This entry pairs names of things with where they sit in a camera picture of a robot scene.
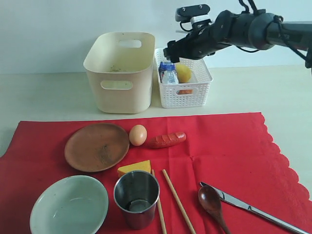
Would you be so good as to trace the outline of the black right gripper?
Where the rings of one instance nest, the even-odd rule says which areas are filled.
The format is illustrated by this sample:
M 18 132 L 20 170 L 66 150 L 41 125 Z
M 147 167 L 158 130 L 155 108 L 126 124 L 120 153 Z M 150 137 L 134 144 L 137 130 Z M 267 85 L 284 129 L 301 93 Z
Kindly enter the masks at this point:
M 180 40 L 172 40 L 163 49 L 163 55 L 172 63 L 180 59 L 199 60 L 221 50 L 220 44 L 211 35 L 210 27 L 193 30 Z

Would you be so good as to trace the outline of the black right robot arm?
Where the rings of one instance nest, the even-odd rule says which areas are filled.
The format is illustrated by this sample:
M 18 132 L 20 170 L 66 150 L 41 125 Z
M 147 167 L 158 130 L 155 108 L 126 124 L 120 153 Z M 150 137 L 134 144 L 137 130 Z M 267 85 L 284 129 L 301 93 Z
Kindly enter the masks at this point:
M 284 22 L 282 16 L 257 9 L 251 0 L 239 2 L 244 11 L 239 14 L 224 10 L 215 20 L 208 16 L 206 4 L 176 9 L 175 20 L 190 23 L 187 35 L 167 43 L 163 54 L 172 63 L 180 59 L 199 60 L 217 51 L 235 46 L 247 53 L 255 53 L 275 45 L 287 47 L 300 56 L 306 68 L 312 66 L 312 24 L 310 22 Z

